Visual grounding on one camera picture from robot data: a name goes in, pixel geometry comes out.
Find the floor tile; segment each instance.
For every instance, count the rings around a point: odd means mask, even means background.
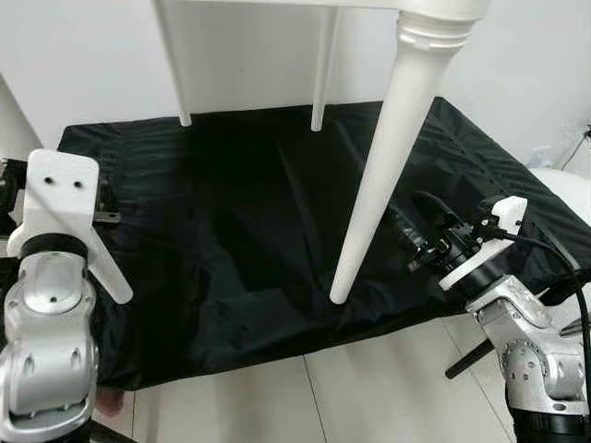
[[[126,392],[123,398],[123,410],[117,417],[107,417],[106,415],[99,413],[94,410],[92,418],[98,423],[105,425],[119,434],[123,434],[126,437],[131,437],[133,429],[133,405],[134,405],[134,392]]]
[[[466,355],[479,345],[486,336],[474,318],[469,314],[444,318],[443,324],[452,336],[453,341]],[[505,380],[499,368],[499,360],[495,353],[490,353],[470,368],[476,381],[484,390],[495,414],[501,420],[505,431],[512,441],[515,441],[513,419],[507,409],[505,401]]]
[[[302,357],[137,392],[140,443],[323,443]]]
[[[508,442],[441,320],[307,355],[328,443]]]

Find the black cloth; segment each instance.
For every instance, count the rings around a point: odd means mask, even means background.
[[[388,210],[344,306],[328,291],[379,103],[200,114],[68,127],[59,149],[101,165],[122,221],[104,239],[135,291],[99,288],[100,383],[138,389],[381,335],[463,311],[425,271],[409,274]],[[396,188],[423,189],[469,220],[486,197],[529,199],[522,233],[568,250],[589,279],[591,230],[445,100],[434,101]],[[560,265],[528,245],[498,258],[533,291]]]

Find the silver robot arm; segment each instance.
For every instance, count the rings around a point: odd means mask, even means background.
[[[26,175],[23,223],[6,244],[21,259],[4,301],[0,439],[41,443],[69,437],[94,408],[99,350],[90,335],[96,295],[88,271],[118,303],[132,291],[92,228],[98,164],[35,150]]]
[[[582,344],[562,337],[547,308],[490,262],[513,244],[490,233],[516,235],[527,201],[485,200],[474,226],[430,194],[417,193],[414,203],[432,229],[423,237],[398,213],[401,239],[413,256],[409,269],[428,266],[439,275],[441,288],[465,299],[494,345],[518,443],[591,441]]]

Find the power cord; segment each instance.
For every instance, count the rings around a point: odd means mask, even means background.
[[[585,392],[587,399],[588,413],[591,415],[591,336],[589,335],[589,311],[587,310],[587,303],[583,294],[582,284],[576,276],[573,265],[566,257],[552,246],[547,245],[533,238],[522,237],[521,235],[513,235],[507,233],[505,230],[495,226],[479,226],[478,236],[483,236],[486,239],[498,238],[501,240],[513,240],[514,242],[527,243],[543,249],[557,258],[562,266],[567,270],[574,287],[576,300],[581,311],[581,328],[583,334],[583,358],[585,360]]]
[[[579,143],[577,143],[576,147],[574,148],[573,152],[571,152],[571,154],[569,155],[568,159],[566,159],[562,163],[561,171],[564,171],[564,169],[568,166],[568,164],[573,160],[574,156],[579,151],[579,148],[581,148],[581,145],[583,145],[583,142],[587,138],[591,138],[591,124],[587,125],[587,127],[588,127],[588,129],[584,132],[583,138],[581,138],[581,141],[579,141]]]

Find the white wall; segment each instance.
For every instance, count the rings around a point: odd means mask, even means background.
[[[0,2],[0,69],[46,147],[67,124],[176,113],[150,0]],[[311,102],[318,9],[167,5],[192,112]],[[441,92],[518,159],[558,155],[591,118],[589,17],[589,0],[492,0]],[[395,19],[347,11],[331,102],[382,96]]]
[[[45,148],[65,126],[176,113],[145,0],[0,0],[0,72]]]
[[[441,93],[522,162],[556,158],[591,121],[591,2],[492,0]]]

